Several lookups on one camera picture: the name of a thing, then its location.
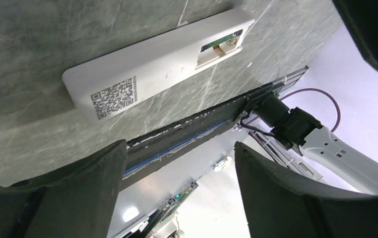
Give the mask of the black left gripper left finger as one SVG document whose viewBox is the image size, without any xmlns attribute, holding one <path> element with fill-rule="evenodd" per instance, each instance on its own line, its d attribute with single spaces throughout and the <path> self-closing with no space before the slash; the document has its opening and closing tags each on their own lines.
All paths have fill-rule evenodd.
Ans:
<svg viewBox="0 0 378 238">
<path fill-rule="evenodd" d="M 125 140 L 0 186 L 0 238 L 105 238 L 127 162 Z"/>
</svg>

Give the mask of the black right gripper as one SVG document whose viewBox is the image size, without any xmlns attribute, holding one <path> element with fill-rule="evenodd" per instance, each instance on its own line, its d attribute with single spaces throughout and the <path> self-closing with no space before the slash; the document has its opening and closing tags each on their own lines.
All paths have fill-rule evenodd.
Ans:
<svg viewBox="0 0 378 238">
<path fill-rule="evenodd" d="M 332 2 L 361 56 L 378 71 L 378 0 Z"/>
</svg>

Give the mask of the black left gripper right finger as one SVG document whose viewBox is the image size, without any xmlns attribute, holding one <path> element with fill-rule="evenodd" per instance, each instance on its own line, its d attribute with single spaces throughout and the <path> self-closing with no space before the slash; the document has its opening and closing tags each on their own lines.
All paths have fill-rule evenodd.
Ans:
<svg viewBox="0 0 378 238">
<path fill-rule="evenodd" d="M 378 195 L 312 180 L 241 142 L 235 168 L 253 238 L 378 238 Z"/>
</svg>

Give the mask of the white remote control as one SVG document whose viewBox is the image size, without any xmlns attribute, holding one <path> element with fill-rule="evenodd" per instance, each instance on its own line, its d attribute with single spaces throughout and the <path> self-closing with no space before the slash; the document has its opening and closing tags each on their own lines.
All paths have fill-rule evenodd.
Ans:
<svg viewBox="0 0 378 238">
<path fill-rule="evenodd" d="M 236 55 L 254 22 L 234 8 L 67 69 L 62 80 L 79 112 L 104 121 Z M 200 52 L 242 29 L 235 44 Z"/>
</svg>

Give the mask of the green AAA battery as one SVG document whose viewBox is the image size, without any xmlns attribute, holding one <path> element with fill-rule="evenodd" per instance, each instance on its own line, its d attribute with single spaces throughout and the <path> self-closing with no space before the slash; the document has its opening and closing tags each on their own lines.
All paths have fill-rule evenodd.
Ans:
<svg viewBox="0 0 378 238">
<path fill-rule="evenodd" d="M 201 49 L 200 49 L 200 52 L 202 53 L 202 52 L 204 52 L 204 51 L 206 51 L 210 48 L 214 48 L 214 47 L 216 47 L 216 46 L 218 46 L 222 43 L 226 43 L 227 45 L 231 46 L 231 45 L 233 45 L 237 42 L 238 37 L 240 37 L 242 33 L 243 33 L 243 29 L 238 30 L 238 31 L 236 31 L 232 34 L 225 36 L 225 37 L 222 37 L 218 40 L 212 41 L 212 42 L 202 46 Z"/>
</svg>

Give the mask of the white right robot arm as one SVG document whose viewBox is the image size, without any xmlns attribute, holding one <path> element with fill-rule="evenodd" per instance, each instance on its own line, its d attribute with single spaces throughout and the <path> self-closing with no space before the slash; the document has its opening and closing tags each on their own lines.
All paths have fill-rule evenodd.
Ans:
<svg viewBox="0 0 378 238">
<path fill-rule="evenodd" d="M 337 120 L 333 129 L 296 107 L 290 109 L 275 93 L 269 92 L 253 101 L 253 107 L 240 119 L 240 126 L 274 138 L 285 150 L 294 150 L 327 168 L 358 191 L 378 195 L 378 162 L 356 150 L 335 135 L 341 122 L 341 109 L 327 92 L 304 88 L 289 93 L 319 92 L 335 106 Z"/>
</svg>

